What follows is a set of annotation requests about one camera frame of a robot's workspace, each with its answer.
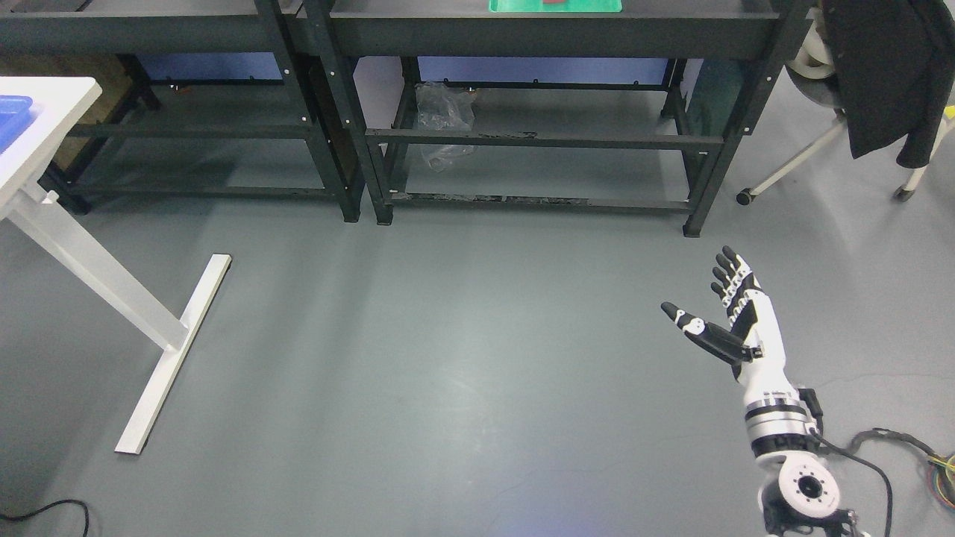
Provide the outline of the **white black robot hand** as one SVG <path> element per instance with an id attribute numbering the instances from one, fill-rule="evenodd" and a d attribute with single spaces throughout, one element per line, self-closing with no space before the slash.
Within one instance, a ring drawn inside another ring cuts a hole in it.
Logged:
<path id="1" fill-rule="evenodd" d="M 701 349 L 730 365 L 744 388 L 744 404 L 762 398 L 798 398 L 786 377 L 786 353 L 770 297 L 753 269 L 730 247 L 716 256 L 712 290 L 719 296 L 729 329 L 699 318 L 671 302 L 662 311 L 683 335 Z"/>

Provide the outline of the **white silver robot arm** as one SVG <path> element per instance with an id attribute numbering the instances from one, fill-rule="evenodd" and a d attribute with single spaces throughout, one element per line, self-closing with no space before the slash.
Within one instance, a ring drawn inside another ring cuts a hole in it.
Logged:
<path id="1" fill-rule="evenodd" d="M 838 483 L 825 459 L 819 431 L 823 412 L 815 391 L 764 393 L 746 407 L 755 462 L 766 472 L 757 493 L 768 536 L 862 536 L 857 514 L 840 507 Z"/>

